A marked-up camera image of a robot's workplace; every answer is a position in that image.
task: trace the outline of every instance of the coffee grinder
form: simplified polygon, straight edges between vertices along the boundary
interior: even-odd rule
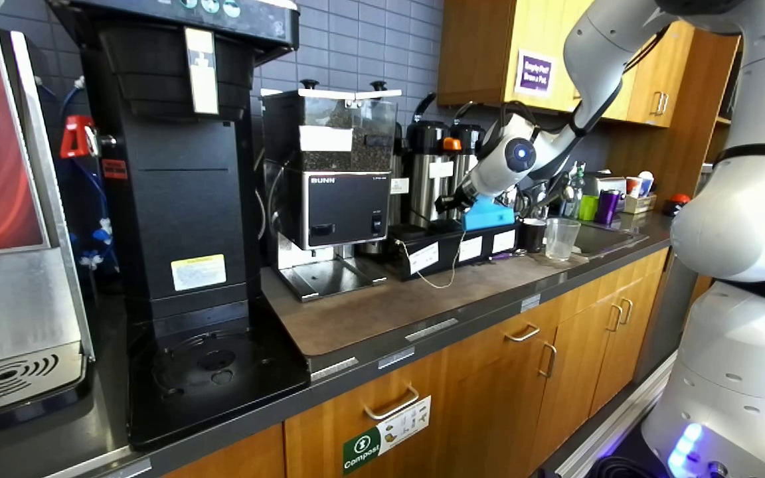
[[[264,95],[265,203],[277,267],[300,299],[386,280],[357,246],[389,237],[399,89]]]
[[[79,45],[127,302],[131,445],[308,383],[261,295],[252,69],[297,48],[293,2],[52,0]]]

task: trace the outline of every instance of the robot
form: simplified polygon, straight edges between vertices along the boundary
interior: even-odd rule
[[[615,101],[627,64],[678,18],[745,35],[745,60],[724,162],[673,222],[678,259],[718,280],[689,314],[644,438],[673,476],[765,476],[765,0],[595,0],[564,48],[581,92],[569,124],[550,132],[504,108],[453,201],[469,206],[558,170]]]

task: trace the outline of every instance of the white label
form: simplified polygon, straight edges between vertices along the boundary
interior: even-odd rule
[[[187,30],[192,95],[198,113],[219,113],[216,38],[208,30]]]
[[[414,433],[431,425],[431,396],[414,400],[405,412],[393,413],[390,420],[378,421],[380,429],[380,454],[390,452],[393,445],[405,442]]]
[[[542,295],[523,298],[520,304],[518,304],[518,314],[540,307],[540,302],[542,302]]]
[[[439,262],[439,241],[410,254],[410,274],[419,274],[431,267],[433,262]]]
[[[227,283],[227,259],[224,259],[224,254],[203,254],[203,257],[172,259],[171,270],[172,270],[172,288],[175,292],[214,286],[214,283]]]
[[[353,150],[353,129],[300,124],[300,150]]]
[[[454,162],[439,158],[431,165],[431,177],[453,177],[454,174]]]
[[[390,177],[390,193],[410,193],[410,177]]]
[[[515,230],[494,234],[491,251],[515,250]]]
[[[465,239],[459,243],[459,262],[482,257],[482,251],[483,251],[483,237]]]

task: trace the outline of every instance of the cabinet door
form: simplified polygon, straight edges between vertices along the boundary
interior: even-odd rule
[[[233,445],[227,445],[199,461],[178,468],[171,478],[284,478],[281,425],[261,429]]]
[[[512,30],[515,0],[445,0],[437,101],[499,107],[511,77]]]
[[[564,295],[558,324],[558,364],[546,388],[534,461],[546,461],[591,417],[591,399],[599,384],[600,355],[607,347],[608,299],[619,274],[607,274]]]
[[[540,405],[554,367],[558,299],[502,320],[450,347],[450,417],[445,417],[445,478],[523,478],[540,461]]]
[[[324,400],[284,421],[287,478],[337,478],[346,461],[346,442],[372,429],[372,413],[386,413],[417,396],[431,396],[431,425],[350,470],[357,478],[437,476],[437,449],[445,417],[445,354],[414,361],[332,400]]]
[[[504,81],[508,101],[556,111],[576,107],[580,95],[564,60],[564,45],[587,6],[591,0],[518,0]]]
[[[639,64],[607,117],[666,126],[676,113],[684,69],[690,52],[694,26],[678,20],[666,38]]]
[[[625,280],[611,299],[616,318],[608,315],[608,339],[600,357],[600,375],[592,392],[591,413],[607,405],[633,379],[633,372],[639,369],[665,257],[666,251],[657,251],[623,270]]]

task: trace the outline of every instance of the sticker label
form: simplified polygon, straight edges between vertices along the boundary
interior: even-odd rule
[[[526,95],[548,95],[554,85],[554,60],[534,52],[520,52],[515,89]]]
[[[523,298],[518,304],[518,314],[534,311],[540,307],[540,302],[542,302],[542,295]]]
[[[439,262],[439,241],[410,254],[410,274],[419,274]]]
[[[453,174],[454,174],[454,162],[450,158],[431,162],[431,177],[453,177]]]
[[[106,181],[127,181],[127,165],[126,158],[102,158],[102,177]]]
[[[224,259],[224,254],[203,254],[203,257],[172,259],[171,270],[172,270],[172,288],[175,292],[214,286],[214,283],[227,283],[227,259]]]
[[[390,192],[389,193],[410,193],[410,177],[390,177]]]
[[[515,230],[494,234],[491,251],[496,254],[508,250],[515,250]]]
[[[300,150],[353,150],[353,129],[300,124]]]
[[[482,251],[483,251],[483,237],[465,239],[459,243],[459,262],[482,257]]]
[[[414,400],[411,405],[402,408],[399,413],[378,421],[376,428],[364,429],[362,435],[346,441],[342,445],[342,473],[353,473],[357,468],[372,461],[380,454],[389,454],[414,433],[431,425],[431,396]]]
[[[198,113],[219,113],[216,38],[204,30],[187,30],[192,97]]]

